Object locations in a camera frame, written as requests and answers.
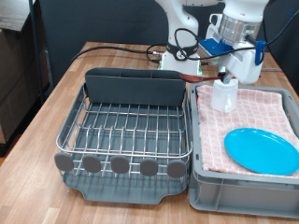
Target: towel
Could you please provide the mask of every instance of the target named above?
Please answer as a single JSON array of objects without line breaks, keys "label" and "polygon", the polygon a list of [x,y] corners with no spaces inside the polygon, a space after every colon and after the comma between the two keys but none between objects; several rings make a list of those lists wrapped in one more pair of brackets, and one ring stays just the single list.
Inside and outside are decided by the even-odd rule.
[{"label": "towel", "polygon": [[289,141],[297,150],[299,139],[282,107],[282,96],[274,92],[238,90],[236,109],[230,113],[214,110],[210,103],[213,88],[197,88],[199,137],[204,171],[238,175],[257,175],[299,178],[299,171],[292,175],[261,175],[234,161],[224,147],[227,133],[240,128],[262,129]]}]

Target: gray plastic tray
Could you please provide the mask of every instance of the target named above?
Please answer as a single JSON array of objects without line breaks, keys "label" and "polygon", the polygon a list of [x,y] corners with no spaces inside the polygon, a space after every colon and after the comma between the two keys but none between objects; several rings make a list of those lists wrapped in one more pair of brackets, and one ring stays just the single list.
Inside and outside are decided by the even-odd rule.
[{"label": "gray plastic tray", "polygon": [[[273,217],[299,217],[299,180],[207,172],[202,169],[199,142],[196,88],[191,85],[193,158],[189,184],[190,204],[198,210],[253,214]],[[283,97],[283,107],[299,136],[299,110],[291,94],[281,88],[240,86],[271,91]]]}]

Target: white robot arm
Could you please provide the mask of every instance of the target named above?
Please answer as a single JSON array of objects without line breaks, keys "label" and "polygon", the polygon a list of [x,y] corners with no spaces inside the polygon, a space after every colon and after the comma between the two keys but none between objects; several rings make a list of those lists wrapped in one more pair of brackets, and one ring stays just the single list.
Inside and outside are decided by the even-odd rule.
[{"label": "white robot arm", "polygon": [[[196,18],[183,10],[184,6],[205,7],[225,4],[223,14],[210,17],[210,26],[206,33],[206,40],[200,42],[199,48],[205,56],[212,56],[229,49],[252,48],[254,45],[247,40],[247,36],[256,37],[263,20],[263,11],[269,0],[156,0],[165,10],[168,18],[169,37],[167,52],[163,57],[162,68],[177,70],[181,73],[198,75],[197,61],[180,61],[184,56],[180,54],[174,40],[174,32],[178,28],[187,28],[198,34]],[[189,57],[199,57],[197,41],[187,32],[178,32],[178,42]],[[257,81],[262,63],[256,63],[256,50],[240,50],[210,62],[220,70],[225,68],[227,80],[236,77],[244,84]]]}]

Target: dish rack drainboard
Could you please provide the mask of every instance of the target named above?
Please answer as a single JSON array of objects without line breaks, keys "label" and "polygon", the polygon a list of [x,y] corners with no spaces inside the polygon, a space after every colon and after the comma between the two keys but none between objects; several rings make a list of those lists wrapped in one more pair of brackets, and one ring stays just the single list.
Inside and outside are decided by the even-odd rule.
[{"label": "dish rack drainboard", "polygon": [[159,203],[187,187],[192,153],[182,107],[90,103],[85,87],[58,138],[64,182],[92,201]]}]

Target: wooden countertop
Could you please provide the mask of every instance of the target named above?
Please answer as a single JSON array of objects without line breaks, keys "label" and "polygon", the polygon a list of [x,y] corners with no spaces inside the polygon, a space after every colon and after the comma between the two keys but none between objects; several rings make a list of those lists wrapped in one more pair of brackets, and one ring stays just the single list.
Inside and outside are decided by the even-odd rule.
[{"label": "wooden countertop", "polygon": [[0,28],[2,29],[21,31],[29,14],[28,0],[0,0]]},{"label": "wooden countertop", "polygon": [[[85,49],[111,44],[87,43]],[[129,49],[147,46],[114,45]],[[143,54],[101,49],[80,56],[66,72],[50,98],[0,168],[0,223],[299,223],[277,217],[204,212],[189,204],[188,191],[167,196],[157,205],[85,201],[69,189],[55,166],[56,137],[74,103],[84,74],[93,67],[156,69]],[[264,67],[278,67],[266,54]],[[204,73],[216,75],[212,66]],[[299,98],[282,72],[264,71],[255,85],[288,89]]]}]

